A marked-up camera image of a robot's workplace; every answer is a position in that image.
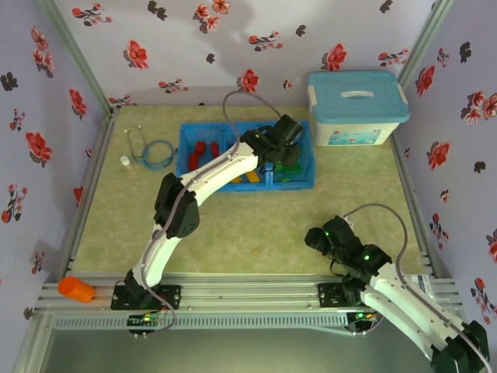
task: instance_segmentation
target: box sticker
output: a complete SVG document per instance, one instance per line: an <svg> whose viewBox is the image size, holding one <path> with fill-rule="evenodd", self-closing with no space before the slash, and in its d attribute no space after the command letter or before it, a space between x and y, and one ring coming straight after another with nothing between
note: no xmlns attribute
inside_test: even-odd
<svg viewBox="0 0 497 373"><path fill-rule="evenodd" d="M372 145L380 134L381 130L334 131L328 145Z"/></svg>

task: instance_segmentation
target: blue plastic crate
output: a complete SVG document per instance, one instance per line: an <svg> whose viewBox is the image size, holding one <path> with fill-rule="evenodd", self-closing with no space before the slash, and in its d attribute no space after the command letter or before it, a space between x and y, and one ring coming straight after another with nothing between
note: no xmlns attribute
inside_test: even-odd
<svg viewBox="0 0 497 373"><path fill-rule="evenodd" d="M264 120L255 122L235 122L235 126L240 133L244 134L248 130L261 126L273 126L274 120ZM301 153L298 158L300 171L288 172L286 169L275 169L272 163L265 165L265 172L260 173L259 183L250 183L247 176L242 176L241 183L229 183L219 189L220 192L253 192L263 190L303 190L312 189L316 177L316 165L314 152L312 150L311 133L306 120L301 120L304 126L304 134L299 140ZM206 151L200 157L199 167L205 165L213 159L210 151L210 143L215 141L220 149L220 156L235 144L236 137L234 131L228 123L195 123L182 124L179 132L178 162L176 164L176 174L188 173L189 155L194 152L195 144L203 141L206 144Z"/></svg>

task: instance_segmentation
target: gray cable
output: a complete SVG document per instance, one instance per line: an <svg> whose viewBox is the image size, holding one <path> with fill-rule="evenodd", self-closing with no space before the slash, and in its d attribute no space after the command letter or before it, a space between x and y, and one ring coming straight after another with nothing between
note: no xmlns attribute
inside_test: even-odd
<svg viewBox="0 0 497 373"><path fill-rule="evenodd" d="M362 206L359 206L358 208L353 209L351 212L348 212L343 215L344 218L347 216L357 212L358 210L361 210L365 207L370 207L370 206L377 206L377 207L382 207L386 208L389 210L395 217L401 222L402 225L402 230L404 231L404 243L402 244L402 249L400 253L397 256L397 259L395 261L395 271L397 272L397 276L402 282L402 285L405 286L405 288L412 294L414 295L421 303L424 304L431 312L433 312L435 315L437 315L444 323L446 323L453 331L455 331L462 339L464 342L467 343L469 347L478 355L478 357L481 359L485 367L487 368L488 373L492 373L492 367L488 363L487 359L483 354L480 352L480 350L474 345L473 342L464 334L457 326L455 326L445 315L441 312L438 312L429 302L427 302L422 296L420 296L416 291L414 291L408 284L408 282L404 279L404 275L401 272L401 260L402 256L404 255L406 249L407 249L407 241L408 241L408 233L407 233L407 227L405 226L404 220L402 220L401 215L398 214L396 210L393 208L387 206L386 204L377 204L377 203L372 203L372 204L363 204Z"/></svg>
<svg viewBox="0 0 497 373"><path fill-rule="evenodd" d="M269 102L267 102L265 99L263 99L262 97L259 97L257 96L256 94L254 93L250 93L250 92L244 92L244 91L231 91L229 92L223 99L223 104L222 104L222 108L223 108L223 115L224 115L224 118L226 119L226 121L229 123L229 125L231 126L231 129L234 131L235 133L235 136L236 136L236 142L235 142L235 146L233 147L233 149L231 150L231 152L226 155L225 157L223 157L219 162L216 162L214 163L212 166L209 166L207 167L204 171L200 172L198 175L196 175L195 177L193 177L181 190L180 192L178 193L178 196L176 197L174 203L172 204L172 209L171 209L171 212L169 213L169 216L164 224L164 228L162 228L162 230L157 234L155 235L155 237L152 237L152 240L150 241L150 243L148 244L147 246L147 249L145 250L145 253L143 255L143 260L141 261L141 270L140 270L140 275L141 275L141 281L145 287L145 289L147 289L147 291L155 298L157 299L158 301L160 301L164 306L166 306L172 313L172 321L169 325L165 326L164 328L162 329L159 329L159 330L155 330L154 332L151 332L149 334L152 334L152 333L159 333L159 332L163 332L169 328L171 328L172 326L174 326L176 324L176 312L174 311L174 308L163 298L161 298L159 295L157 295L157 293L155 293L155 291L153 291L150 286L148 286L147 284L147 279L145 278L145 264L147 263L147 259L148 259L148 255L150 254L151 250L152 250L152 247L154 246L154 244L166 233L166 231L168 230L169 226L171 225L171 222L172 222L172 219L174 218L174 215L176 213L176 210L178 209L178 205L179 205L179 202L181 201L181 198L185 195L186 191L188 190L188 188L190 188L193 183L195 183L198 179L200 179L203 175L205 175L206 173L208 173L209 171L211 171L212 169L215 169L216 167L228 162L232 157L233 155L237 152L238 150L238 147L240 146L240 133L238 132L238 130L236 129L236 126L235 124L233 123L233 121L229 118L228 114L226 113L226 102L228 101L228 98L235 95L235 94L244 94L244 95L247 95L247 96L251 96L251 97L254 97L256 99L258 99L259 101L261 101L262 103L264 103L265 105L267 105L272 111L274 111L276 113L276 115L278 116L278 118L281 118L281 114L280 112L273 106L271 105Z"/></svg>

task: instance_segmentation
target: red block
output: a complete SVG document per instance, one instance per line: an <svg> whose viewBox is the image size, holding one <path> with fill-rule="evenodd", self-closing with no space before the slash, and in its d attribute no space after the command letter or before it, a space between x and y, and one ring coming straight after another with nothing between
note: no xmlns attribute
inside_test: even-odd
<svg viewBox="0 0 497 373"><path fill-rule="evenodd" d="M199 168L199 158L197 153L192 153L189 155L188 159L188 170L194 171Z"/></svg>
<svg viewBox="0 0 497 373"><path fill-rule="evenodd" d="M210 151L212 152L212 156L214 158L217 158L219 156L219 146L216 144L215 141L212 141L210 143Z"/></svg>
<svg viewBox="0 0 497 373"><path fill-rule="evenodd" d="M195 144L195 153L203 155L205 153L205 142L197 141Z"/></svg>

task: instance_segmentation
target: wall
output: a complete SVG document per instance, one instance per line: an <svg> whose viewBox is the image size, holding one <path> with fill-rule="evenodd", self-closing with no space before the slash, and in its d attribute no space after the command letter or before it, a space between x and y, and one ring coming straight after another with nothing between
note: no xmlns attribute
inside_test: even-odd
<svg viewBox="0 0 497 373"><path fill-rule="evenodd" d="M0 35L0 371L10 372L59 265L103 112L34 0L0 4Z"/></svg>
<svg viewBox="0 0 497 373"><path fill-rule="evenodd" d="M494 0L456 1L406 90L398 139L435 250L497 358Z"/></svg>
<svg viewBox="0 0 497 373"><path fill-rule="evenodd" d="M399 73L433 0L54 0L114 105L307 103L320 69ZM253 103L234 97L231 103Z"/></svg>

